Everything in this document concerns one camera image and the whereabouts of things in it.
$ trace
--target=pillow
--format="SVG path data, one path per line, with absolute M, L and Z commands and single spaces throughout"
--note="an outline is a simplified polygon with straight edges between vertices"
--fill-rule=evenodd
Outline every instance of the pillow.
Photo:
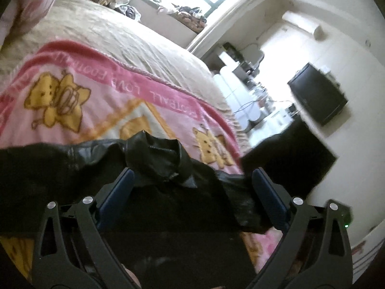
M 9 34 L 30 31 L 44 18 L 55 0 L 11 0 L 0 19 L 0 48 Z

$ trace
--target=black tv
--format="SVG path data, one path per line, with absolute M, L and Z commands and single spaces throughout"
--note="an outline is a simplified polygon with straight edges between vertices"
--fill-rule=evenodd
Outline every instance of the black tv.
M 336 84 L 307 63 L 289 82 L 293 95 L 321 126 L 341 112 L 348 100 Z

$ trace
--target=blue padding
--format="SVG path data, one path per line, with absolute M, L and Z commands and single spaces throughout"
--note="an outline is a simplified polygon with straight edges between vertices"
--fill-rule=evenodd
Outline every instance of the blue padding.
M 119 175 L 115 184 L 108 197 L 98 209 L 99 216 L 96 227 L 99 231 L 111 228 L 123 211 L 135 184 L 134 172 L 126 168 Z
M 252 184 L 273 226 L 285 233 L 289 229 L 288 211 L 272 186 L 272 181 L 261 170 L 254 170 Z

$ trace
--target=yellow cartoon bear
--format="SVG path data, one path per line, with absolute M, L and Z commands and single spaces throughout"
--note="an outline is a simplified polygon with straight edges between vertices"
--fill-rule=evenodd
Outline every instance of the yellow cartoon bear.
M 130 139 L 133 135 L 142 130 L 148 132 L 149 134 L 153 133 L 150 128 L 150 123 L 145 115 L 134 118 L 125 123 L 120 130 L 119 138 L 123 140 Z
M 64 75 L 62 80 L 51 73 L 41 74 L 24 101 L 26 109 L 45 109 L 43 118 L 32 122 L 32 129 L 36 129 L 39 124 L 51 128 L 59 122 L 65 128 L 78 133 L 83 116 L 81 105 L 88 100 L 90 94 L 90 89 L 74 83 L 71 74 Z
M 234 165 L 234 160 L 232 159 L 230 153 L 224 145 L 222 145 L 222 143 L 214 137 L 210 130 L 207 130 L 207 133 L 204 133 L 196 128 L 193 128 L 192 131 L 201 151 L 202 163 L 211 164 L 217 162 L 220 169 L 224 168 L 225 165 Z

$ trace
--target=metal pivot screw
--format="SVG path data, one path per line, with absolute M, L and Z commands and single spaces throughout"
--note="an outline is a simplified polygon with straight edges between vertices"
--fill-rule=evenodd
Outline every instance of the metal pivot screw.
M 90 203 L 92 203 L 93 200 L 94 200 L 94 199 L 93 199 L 92 197 L 85 197 L 85 198 L 83 199 L 83 203 L 84 203 L 84 204 L 90 204 Z
M 332 210 L 334 210 L 334 211 L 338 210 L 338 205 L 335 204 L 335 203 L 331 203 L 329 206 L 330 206 L 330 208 L 331 208 Z
M 297 204 L 297 205 L 302 205 L 303 204 L 303 200 L 301 198 L 294 198 L 293 199 L 293 202 L 294 204 Z
M 55 206 L 56 206 L 56 203 L 54 201 L 47 204 L 47 208 L 49 208 L 50 210 L 53 209 Z

